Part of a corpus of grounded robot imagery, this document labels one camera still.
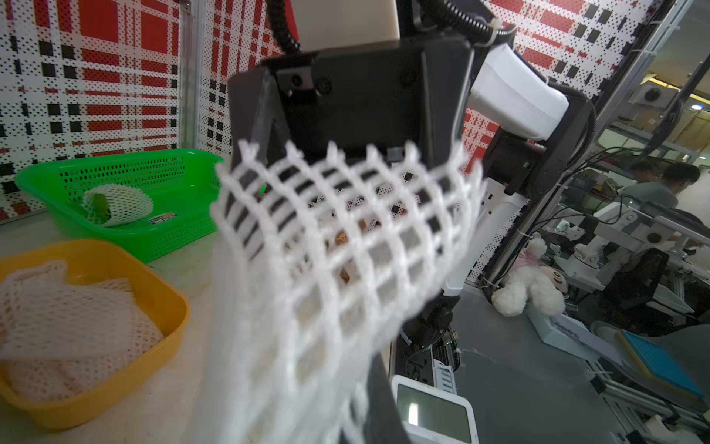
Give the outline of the yellow tray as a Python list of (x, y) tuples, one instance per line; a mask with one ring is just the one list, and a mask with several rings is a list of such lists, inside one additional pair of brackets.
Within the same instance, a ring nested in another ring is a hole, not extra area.
[(188, 300), (109, 242), (77, 240), (1, 260), (1, 398), (36, 425), (105, 412), (178, 352)]

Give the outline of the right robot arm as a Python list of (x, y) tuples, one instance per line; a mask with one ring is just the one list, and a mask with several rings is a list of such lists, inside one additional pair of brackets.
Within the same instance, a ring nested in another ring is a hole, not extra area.
[(314, 163), (336, 144), (389, 161), (406, 142), (429, 167), (460, 140), (467, 109), (497, 123), (484, 175), (539, 199), (586, 151), (595, 109), (513, 48), (517, 29), (480, 1), (269, 1), (281, 55), (229, 79), (233, 142), (273, 164), (288, 142)]

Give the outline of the plush toy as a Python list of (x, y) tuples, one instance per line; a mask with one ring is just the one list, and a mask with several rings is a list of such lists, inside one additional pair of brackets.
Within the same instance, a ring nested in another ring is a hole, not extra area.
[(568, 283), (549, 266), (521, 266), (508, 272), (504, 285), (491, 296), (492, 305), (506, 317), (519, 316), (531, 303), (545, 316), (559, 316), (566, 310)]

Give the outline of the empty green basket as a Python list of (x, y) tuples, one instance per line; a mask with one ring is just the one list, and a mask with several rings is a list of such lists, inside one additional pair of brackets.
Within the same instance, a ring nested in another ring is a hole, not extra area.
[(111, 242), (144, 263), (216, 231), (222, 158), (176, 149), (28, 166), (16, 183), (75, 239)]

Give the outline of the white timer device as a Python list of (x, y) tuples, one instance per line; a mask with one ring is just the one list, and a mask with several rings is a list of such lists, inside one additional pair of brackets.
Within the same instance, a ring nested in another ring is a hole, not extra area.
[(473, 407), (464, 397), (401, 375), (390, 383), (411, 443), (479, 443)]

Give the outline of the green custard apple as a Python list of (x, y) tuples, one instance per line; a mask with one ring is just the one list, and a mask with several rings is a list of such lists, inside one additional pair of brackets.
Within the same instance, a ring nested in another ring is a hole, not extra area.
[(110, 203), (105, 194), (91, 194), (85, 199), (84, 207), (88, 217), (99, 225), (109, 222), (112, 218)]

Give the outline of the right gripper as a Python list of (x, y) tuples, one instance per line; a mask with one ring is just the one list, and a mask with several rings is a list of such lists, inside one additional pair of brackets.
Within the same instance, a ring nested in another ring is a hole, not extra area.
[(350, 165), (369, 145), (393, 162), (413, 142), (438, 167), (462, 138), (473, 61), (467, 39), (440, 33), (268, 58), (227, 82), (231, 137), (266, 166), (288, 142), (309, 164), (336, 144)]

